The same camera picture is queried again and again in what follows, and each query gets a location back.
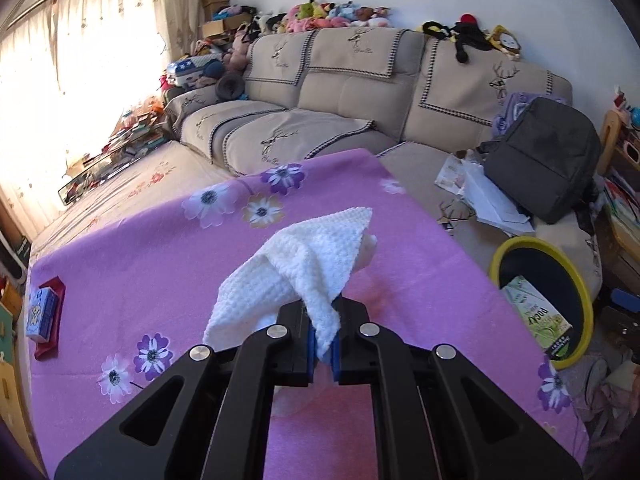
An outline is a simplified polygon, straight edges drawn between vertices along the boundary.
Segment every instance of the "sofa backrest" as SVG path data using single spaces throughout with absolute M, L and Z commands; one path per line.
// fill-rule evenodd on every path
M 252 101 L 285 108 L 298 105 L 308 69 L 308 52 L 316 31 L 263 36 L 249 47 L 244 72 L 246 93 Z
M 465 49 L 469 62 L 461 64 L 453 43 L 429 38 L 402 140 L 445 152 L 474 148 L 491 139 L 492 121 L 510 92 L 552 94 L 572 103 L 566 79 L 498 50 Z
M 424 43 L 423 34 L 398 28 L 318 31 L 298 107 L 373 120 L 377 130 L 399 140 Z

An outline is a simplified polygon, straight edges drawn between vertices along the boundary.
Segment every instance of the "red packet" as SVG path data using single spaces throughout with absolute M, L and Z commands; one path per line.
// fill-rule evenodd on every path
M 58 332 L 60 331 L 60 317 L 62 316 L 62 303 L 65 301 L 65 284 L 60 281 L 59 277 L 50 279 L 48 282 L 40 285 L 40 288 L 50 286 L 58 297 L 58 306 L 56 307 L 56 313 L 53 315 L 53 322 L 51 323 L 51 334 L 49 335 L 49 341 L 46 343 L 38 343 L 33 356 L 39 361 L 43 355 L 50 350 L 58 348 Z

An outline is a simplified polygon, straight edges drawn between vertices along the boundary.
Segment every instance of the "blue tissue package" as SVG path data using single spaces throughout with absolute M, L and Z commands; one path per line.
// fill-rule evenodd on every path
M 24 335 L 36 343 L 46 343 L 51 334 L 58 297 L 52 288 L 39 289 L 31 300 Z

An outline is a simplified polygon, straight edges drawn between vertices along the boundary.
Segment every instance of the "white towel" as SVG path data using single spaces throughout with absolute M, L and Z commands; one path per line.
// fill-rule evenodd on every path
M 364 233 L 371 215 L 355 207 L 274 234 L 220 285 L 203 342 L 214 350 L 241 345 L 274 323 L 281 306 L 302 298 L 322 357 L 340 328 L 332 301 L 375 252 L 376 238 Z

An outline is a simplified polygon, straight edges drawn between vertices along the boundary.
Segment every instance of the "dark gray backpack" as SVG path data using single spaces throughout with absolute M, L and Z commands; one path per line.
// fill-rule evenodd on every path
M 524 209 L 553 224 L 580 200 L 601 149 L 585 115 L 537 98 L 487 155 L 484 174 Z

